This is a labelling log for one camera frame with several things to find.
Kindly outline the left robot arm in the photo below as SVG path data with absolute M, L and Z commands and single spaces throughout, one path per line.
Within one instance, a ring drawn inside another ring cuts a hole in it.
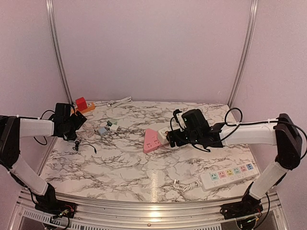
M 56 103 L 50 118 L 21 115 L 0 117 L 0 164 L 23 188 L 27 189 L 35 208 L 49 213 L 73 213 L 74 202 L 60 200 L 55 187 L 43 179 L 22 154 L 25 142 L 34 138 L 61 138 L 75 141 L 77 131 L 86 122 L 82 112 L 72 104 Z

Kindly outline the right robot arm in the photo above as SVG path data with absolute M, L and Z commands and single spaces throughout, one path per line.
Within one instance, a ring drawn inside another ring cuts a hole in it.
M 209 125 L 200 109 L 187 112 L 175 110 L 171 120 L 179 125 L 166 132 L 170 147 L 190 144 L 202 146 L 202 151 L 241 144 L 264 144 L 277 147 L 277 156 L 263 173 L 246 189 L 241 201 L 224 204 L 220 213 L 225 219 L 252 215 L 263 210 L 261 199 L 286 176 L 297 168 L 305 157 L 302 152 L 306 133 L 295 125 L 288 114 L 279 114 L 275 119 L 252 123 L 228 123 L 223 121 Z

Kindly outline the red cube socket adapter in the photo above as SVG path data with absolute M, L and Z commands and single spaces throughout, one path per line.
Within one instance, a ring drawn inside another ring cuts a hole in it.
M 79 111 L 83 111 L 83 110 L 85 110 L 85 109 L 88 108 L 87 102 L 86 102 L 86 100 L 85 100 L 84 97 L 81 97 L 81 98 L 76 99 L 76 100 L 75 100 L 75 103 L 76 103 L 77 109 L 78 109 Z

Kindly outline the pink triangular power strip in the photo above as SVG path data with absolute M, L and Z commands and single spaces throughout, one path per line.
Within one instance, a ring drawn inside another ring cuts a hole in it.
M 157 131 L 150 128 L 146 129 L 144 135 L 143 153 L 147 154 L 160 148 L 161 146 L 163 145 L 157 138 Z

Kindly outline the orange power strip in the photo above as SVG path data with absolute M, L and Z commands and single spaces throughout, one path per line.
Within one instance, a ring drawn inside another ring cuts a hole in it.
M 94 104 L 94 102 L 90 102 L 90 103 L 87 104 L 87 108 L 86 108 L 86 109 L 84 109 L 84 110 L 79 110 L 78 108 L 75 108 L 75 111 L 76 111 L 76 112 L 79 111 L 79 112 L 81 112 L 82 114 L 84 114 L 84 113 L 88 113 L 88 112 L 90 112 L 90 111 L 92 111 L 92 110 L 94 110 L 94 109 L 95 109 L 95 104 Z

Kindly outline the white cube socket adapter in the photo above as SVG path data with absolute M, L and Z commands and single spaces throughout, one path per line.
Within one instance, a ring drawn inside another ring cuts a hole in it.
M 170 127 L 164 127 L 157 131 L 157 138 L 162 145 L 165 145 L 168 143 L 167 134 L 170 130 L 171 130 Z

